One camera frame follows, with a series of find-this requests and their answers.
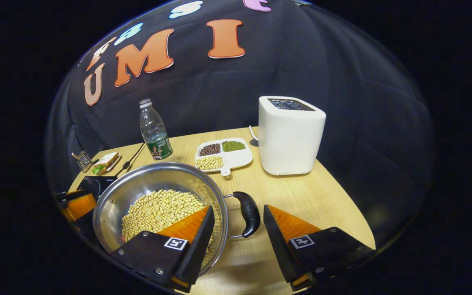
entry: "bottle cap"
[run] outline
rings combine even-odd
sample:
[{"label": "bottle cap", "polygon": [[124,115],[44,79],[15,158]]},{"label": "bottle cap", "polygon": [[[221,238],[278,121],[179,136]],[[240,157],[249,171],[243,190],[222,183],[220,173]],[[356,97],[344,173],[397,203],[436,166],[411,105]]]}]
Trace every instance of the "bottle cap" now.
[{"label": "bottle cap", "polygon": [[143,99],[142,101],[139,102],[140,109],[150,107],[150,106],[152,106],[152,101],[150,100],[150,98]]}]

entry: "plate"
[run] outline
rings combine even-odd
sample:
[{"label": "plate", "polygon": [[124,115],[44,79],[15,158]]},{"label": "plate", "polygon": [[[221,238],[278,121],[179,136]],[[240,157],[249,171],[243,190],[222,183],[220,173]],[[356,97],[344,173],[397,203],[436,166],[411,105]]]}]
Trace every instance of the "plate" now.
[{"label": "plate", "polygon": [[[237,151],[230,151],[230,152],[224,152],[223,151],[223,146],[222,143],[224,141],[237,141],[243,143],[245,145],[245,149],[243,150],[237,150]],[[220,145],[220,152],[217,154],[211,154],[211,155],[206,155],[206,156],[200,156],[200,152],[202,149],[210,144],[219,144]],[[228,176],[231,174],[231,169],[234,168],[239,168],[243,167],[247,164],[249,164],[252,161],[252,152],[249,149],[249,146],[247,145],[247,142],[243,138],[225,138],[221,140],[213,140],[209,142],[204,142],[198,146],[198,149],[196,150],[195,154],[195,159],[194,159],[194,166],[196,166],[196,161],[198,159],[202,159],[205,157],[213,157],[213,156],[221,156],[223,159],[223,166],[221,168],[216,168],[216,169],[208,169],[208,170],[202,170],[203,172],[221,172],[221,175],[223,176]]]}]

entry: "black fabric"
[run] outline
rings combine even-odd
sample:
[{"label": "black fabric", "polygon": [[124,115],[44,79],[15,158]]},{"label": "black fabric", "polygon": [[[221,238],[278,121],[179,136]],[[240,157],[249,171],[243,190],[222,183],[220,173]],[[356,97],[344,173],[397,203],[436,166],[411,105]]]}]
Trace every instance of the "black fabric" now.
[{"label": "black fabric", "polygon": [[[52,107],[45,154],[52,190],[68,189],[77,175],[74,149],[93,157],[142,141],[141,99],[152,99],[173,137],[257,125],[258,97],[292,96],[326,112],[317,159],[351,196],[382,247],[418,211],[429,186],[433,133],[423,98],[403,66],[355,26],[312,5],[275,0],[268,6],[272,12],[261,13],[242,7],[241,0],[204,1],[197,12],[177,19],[168,19],[163,7],[105,36],[69,73],[69,91],[60,91]],[[224,18],[243,22],[243,57],[207,55],[212,29],[206,23]],[[101,45],[140,22],[140,32],[111,43],[86,71]],[[127,84],[115,87],[116,52],[131,43],[141,49],[167,28],[174,28],[168,39],[174,65],[131,74]],[[102,62],[102,94],[90,107],[84,80]]]}]

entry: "black cable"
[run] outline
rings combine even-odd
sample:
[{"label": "black cable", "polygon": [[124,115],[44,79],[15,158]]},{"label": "black cable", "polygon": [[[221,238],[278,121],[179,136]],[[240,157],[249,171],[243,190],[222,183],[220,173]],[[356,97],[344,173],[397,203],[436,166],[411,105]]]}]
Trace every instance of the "black cable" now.
[{"label": "black cable", "polygon": [[131,157],[130,160],[128,160],[127,162],[125,162],[125,164],[123,164],[123,167],[121,168],[121,170],[120,170],[118,173],[116,173],[116,175],[114,175],[114,177],[118,177],[118,175],[120,175],[120,173],[121,173],[123,170],[129,168],[129,166],[131,165],[132,159],[134,159],[134,157],[136,157],[136,155],[139,153],[139,151],[141,151],[141,149],[143,148],[144,145],[145,145],[145,143],[142,143],[141,146],[139,146],[138,151]]}]

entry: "pot handle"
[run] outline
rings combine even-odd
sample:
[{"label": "pot handle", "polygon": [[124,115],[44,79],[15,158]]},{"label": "pot handle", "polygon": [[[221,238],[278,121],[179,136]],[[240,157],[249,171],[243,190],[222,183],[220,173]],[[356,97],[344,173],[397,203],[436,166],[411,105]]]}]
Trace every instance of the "pot handle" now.
[{"label": "pot handle", "polygon": [[240,201],[241,215],[245,220],[245,229],[243,230],[243,233],[239,236],[229,237],[229,239],[239,237],[250,237],[252,234],[254,234],[254,232],[258,230],[261,222],[260,212],[258,211],[256,203],[254,202],[252,197],[249,196],[249,194],[244,192],[234,192],[224,197],[235,197]]}]

